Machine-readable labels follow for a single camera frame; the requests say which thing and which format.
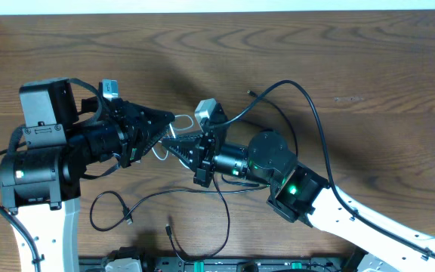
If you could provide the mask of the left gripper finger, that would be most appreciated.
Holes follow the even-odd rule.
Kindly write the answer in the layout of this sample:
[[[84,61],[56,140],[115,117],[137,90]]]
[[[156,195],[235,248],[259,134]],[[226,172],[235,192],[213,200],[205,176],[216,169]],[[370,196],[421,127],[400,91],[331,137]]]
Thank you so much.
[[[166,134],[170,129],[170,125],[175,120],[175,115],[172,112],[164,110],[140,107],[139,113],[140,119],[144,123],[144,128],[149,133],[149,136]]]
[[[151,130],[148,131],[148,135],[143,140],[137,142],[134,161],[140,161],[143,156],[147,155],[169,129],[170,125],[164,125],[161,128],[152,127]]]

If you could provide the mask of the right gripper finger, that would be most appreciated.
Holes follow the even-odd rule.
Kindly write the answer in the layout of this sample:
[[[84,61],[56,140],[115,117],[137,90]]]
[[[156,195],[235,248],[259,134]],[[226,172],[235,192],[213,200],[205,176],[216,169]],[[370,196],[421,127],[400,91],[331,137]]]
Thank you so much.
[[[181,145],[174,145],[164,146],[164,148],[170,153],[174,154],[192,172],[196,172],[196,170],[202,164],[202,149],[200,147],[185,147]]]
[[[162,146],[168,150],[203,150],[205,149],[204,134],[201,131],[192,131],[179,134],[175,138],[164,138]]]

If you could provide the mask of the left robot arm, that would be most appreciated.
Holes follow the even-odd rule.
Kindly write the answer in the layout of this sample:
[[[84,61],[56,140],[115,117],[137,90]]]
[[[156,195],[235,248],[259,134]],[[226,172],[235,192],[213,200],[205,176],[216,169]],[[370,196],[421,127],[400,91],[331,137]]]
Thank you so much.
[[[102,86],[75,102],[76,78],[20,87],[25,122],[0,162],[2,205],[15,221],[24,271],[76,271],[81,180],[87,167],[109,159],[116,168],[141,160],[167,133],[174,115],[106,97]]]

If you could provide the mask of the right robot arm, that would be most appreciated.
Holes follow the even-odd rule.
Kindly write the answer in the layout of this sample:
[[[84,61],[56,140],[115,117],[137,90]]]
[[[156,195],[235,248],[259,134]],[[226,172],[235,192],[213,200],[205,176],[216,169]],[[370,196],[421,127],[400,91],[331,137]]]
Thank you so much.
[[[216,173],[266,184],[267,204],[290,223],[332,233],[360,247],[399,271],[435,271],[435,237],[404,226],[347,195],[331,181],[298,161],[286,140],[267,129],[248,146],[226,140],[222,106],[203,100],[195,111],[198,131],[164,138],[162,146],[208,187]]]

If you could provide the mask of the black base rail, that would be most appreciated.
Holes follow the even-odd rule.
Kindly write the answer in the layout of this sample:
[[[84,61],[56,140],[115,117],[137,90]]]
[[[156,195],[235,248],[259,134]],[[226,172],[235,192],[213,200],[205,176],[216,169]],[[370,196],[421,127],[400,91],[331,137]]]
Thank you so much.
[[[211,258],[185,262],[175,256],[156,256],[135,247],[123,247],[103,257],[81,257],[80,271],[239,272],[341,271],[347,259],[333,255],[299,258]]]

